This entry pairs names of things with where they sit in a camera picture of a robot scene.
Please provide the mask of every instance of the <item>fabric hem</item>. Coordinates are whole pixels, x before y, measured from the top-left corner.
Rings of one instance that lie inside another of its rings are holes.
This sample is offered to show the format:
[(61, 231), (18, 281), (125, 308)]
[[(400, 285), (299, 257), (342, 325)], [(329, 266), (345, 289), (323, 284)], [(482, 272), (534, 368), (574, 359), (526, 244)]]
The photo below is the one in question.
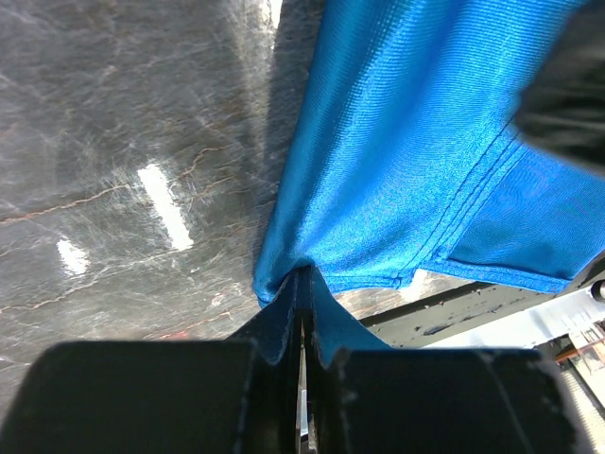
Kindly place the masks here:
[(491, 267), (488, 265), (465, 264), (451, 259), (423, 263), (420, 268), (463, 279), (524, 288), (542, 293), (560, 293), (572, 282), (570, 279), (544, 276), (528, 271)]

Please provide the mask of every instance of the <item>marble floor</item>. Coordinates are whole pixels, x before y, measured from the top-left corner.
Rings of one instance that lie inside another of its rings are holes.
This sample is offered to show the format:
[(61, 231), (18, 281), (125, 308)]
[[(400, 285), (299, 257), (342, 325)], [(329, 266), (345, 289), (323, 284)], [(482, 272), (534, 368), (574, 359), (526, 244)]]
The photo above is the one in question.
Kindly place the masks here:
[[(0, 0), (0, 418), (43, 349), (220, 338), (293, 134), (317, 0)], [(340, 297), (357, 317), (463, 281)]]

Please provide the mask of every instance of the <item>black plastic part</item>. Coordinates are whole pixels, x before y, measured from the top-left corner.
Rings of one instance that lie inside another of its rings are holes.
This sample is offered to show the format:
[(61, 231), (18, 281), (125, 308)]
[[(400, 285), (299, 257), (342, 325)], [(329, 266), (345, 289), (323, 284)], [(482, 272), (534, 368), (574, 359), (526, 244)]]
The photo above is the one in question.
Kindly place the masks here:
[(320, 454), (591, 452), (554, 365), (530, 351), (391, 349), (310, 268), (228, 340), (47, 351), (0, 452), (297, 452), (302, 332)]

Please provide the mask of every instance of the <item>blue mesh fabric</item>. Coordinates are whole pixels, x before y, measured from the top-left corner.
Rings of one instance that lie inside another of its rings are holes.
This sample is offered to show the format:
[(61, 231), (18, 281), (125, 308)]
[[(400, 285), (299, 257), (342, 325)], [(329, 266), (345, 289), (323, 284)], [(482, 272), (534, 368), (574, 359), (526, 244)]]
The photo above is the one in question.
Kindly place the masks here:
[(578, 0), (328, 0), (254, 276), (332, 291), (418, 268), (558, 291), (603, 250), (605, 183), (510, 125)]

